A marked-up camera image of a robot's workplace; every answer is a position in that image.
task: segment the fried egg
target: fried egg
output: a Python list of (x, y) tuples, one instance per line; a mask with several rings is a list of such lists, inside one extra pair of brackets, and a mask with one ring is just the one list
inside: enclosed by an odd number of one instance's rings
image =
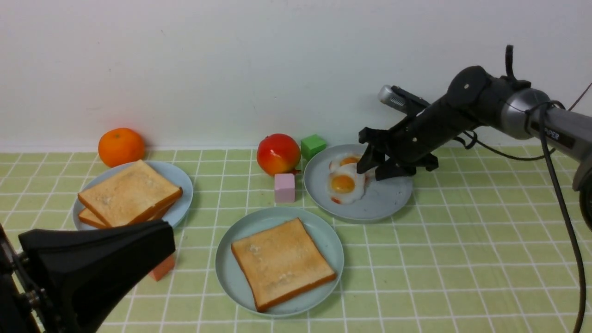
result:
[(335, 157), (334, 159), (332, 159), (331, 162), (329, 163), (329, 172), (335, 172), (335, 170), (337, 170), (338, 168), (340, 168), (346, 164), (351, 164), (351, 163), (357, 164), (361, 158), (362, 158), (362, 155), (354, 154), (354, 153), (347, 153), (347, 154), (339, 155), (339, 156)]
[(355, 163), (347, 163), (329, 174), (327, 192), (338, 204), (352, 204), (365, 192), (366, 175), (356, 172)]

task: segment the egg yolk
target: egg yolk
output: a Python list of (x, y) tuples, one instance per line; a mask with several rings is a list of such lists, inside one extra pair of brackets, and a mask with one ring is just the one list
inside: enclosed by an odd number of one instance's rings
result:
[(342, 159), (340, 166), (350, 164), (350, 163), (358, 163), (359, 159), (356, 157), (346, 157)]
[(337, 193), (350, 193), (355, 187), (353, 179), (347, 175), (339, 175), (331, 180), (331, 188)]

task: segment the tangerine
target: tangerine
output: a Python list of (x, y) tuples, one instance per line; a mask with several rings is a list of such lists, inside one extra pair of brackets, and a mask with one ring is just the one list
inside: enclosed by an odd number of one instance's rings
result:
[(122, 127), (105, 133), (99, 140), (98, 149), (101, 161), (113, 168), (143, 159), (146, 144), (134, 130)]

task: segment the black cable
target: black cable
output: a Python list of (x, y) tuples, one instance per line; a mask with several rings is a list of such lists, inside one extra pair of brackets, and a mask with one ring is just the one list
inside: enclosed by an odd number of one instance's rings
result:
[[(506, 72), (507, 72), (507, 71), (508, 71), (508, 63), (507, 63), (507, 59), (506, 59)], [(575, 106), (576, 106), (576, 105), (577, 105), (577, 104), (580, 102), (580, 100), (582, 99), (582, 97), (584, 97), (584, 95), (586, 95), (586, 92), (588, 92), (588, 90), (590, 89), (590, 87), (592, 87), (592, 82), (591, 82), (591, 83), (588, 85), (588, 87), (587, 87), (587, 88), (584, 90), (584, 92), (582, 92), (582, 93), (580, 94), (580, 96), (579, 96), (579, 97), (578, 97), (578, 98), (575, 100), (575, 102), (574, 102), (573, 104), (571, 104), (570, 108), (569, 108), (569, 109), (567, 109), (567, 111), (571, 111), (571, 110), (573, 110), (573, 109), (574, 109), (574, 107), (575, 107)], [(565, 109), (565, 107), (563, 106), (563, 104), (561, 104), (559, 101), (553, 101), (553, 102), (554, 102), (553, 104), (560, 105), (562, 109)], [(486, 149), (488, 149), (489, 151), (491, 151), (491, 152), (494, 152), (494, 153), (496, 153), (496, 154), (498, 154), (498, 155), (501, 155), (501, 156), (503, 156), (503, 157), (505, 157), (505, 158), (513, 159), (513, 160), (515, 160), (515, 161), (538, 161), (538, 160), (540, 160), (540, 159), (543, 159), (543, 158), (545, 158), (545, 156), (544, 156), (544, 155), (541, 155), (541, 156), (536, 156), (536, 157), (517, 157), (517, 156), (508, 155), (508, 154), (506, 154), (506, 153), (502, 153), (502, 152), (498, 151), (498, 150), (497, 150), (497, 149), (495, 149), (495, 148), (489, 147), (489, 146), (488, 146), (488, 145), (486, 145), (485, 143), (482, 143), (481, 141), (479, 141), (479, 140), (477, 139), (477, 133), (475, 133), (475, 132), (473, 132), (473, 133), (475, 134), (475, 136), (471, 136), (471, 135), (470, 135), (470, 134), (469, 134), (467, 131), (464, 131), (463, 133), (464, 133), (464, 135), (466, 135), (466, 136), (470, 137), (470, 138), (471, 138), (471, 140), (474, 140), (475, 142), (477, 142), (477, 143), (478, 143), (480, 146), (482, 146), (483, 148), (486, 148)], [(549, 151), (549, 155), (553, 154), (554, 152), (555, 152), (555, 148), (552, 148), (552, 149)]]
[[(552, 105), (555, 103), (555, 101), (550, 101), (546, 104)], [(575, 320), (574, 333), (579, 333), (584, 322), (584, 314), (586, 310), (586, 279), (584, 272), (584, 262), (582, 260), (582, 253), (580, 252), (580, 247), (578, 246), (578, 240), (575, 236), (574, 227), (571, 224), (570, 214), (567, 211), (567, 206), (565, 205), (565, 200), (563, 198), (563, 194), (561, 193), (561, 187), (559, 186), (559, 181), (557, 180), (557, 174), (555, 173), (555, 167), (553, 166), (553, 162), (551, 160), (551, 154), (549, 153), (549, 148), (547, 147), (547, 137), (544, 131), (545, 116), (547, 110), (548, 107), (541, 108), (540, 110), (539, 138), (543, 149), (543, 156), (545, 157), (545, 161), (547, 162), (547, 168), (549, 169), (549, 175), (551, 176), (551, 182), (553, 183), (553, 188), (555, 189), (555, 194), (557, 195), (557, 201), (559, 202), (559, 207), (561, 208), (561, 214), (563, 215), (563, 219), (565, 221), (565, 227), (567, 228), (567, 232), (570, 235), (571, 247), (573, 248), (575, 255), (575, 262), (578, 266), (578, 276), (580, 278), (580, 305), (578, 308), (578, 316)]]

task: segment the pomegranate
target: pomegranate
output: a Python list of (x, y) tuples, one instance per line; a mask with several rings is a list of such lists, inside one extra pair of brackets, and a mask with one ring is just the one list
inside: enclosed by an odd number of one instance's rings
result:
[(272, 134), (259, 143), (257, 163), (265, 173), (296, 174), (296, 166), (300, 162), (300, 147), (296, 141), (285, 134)]

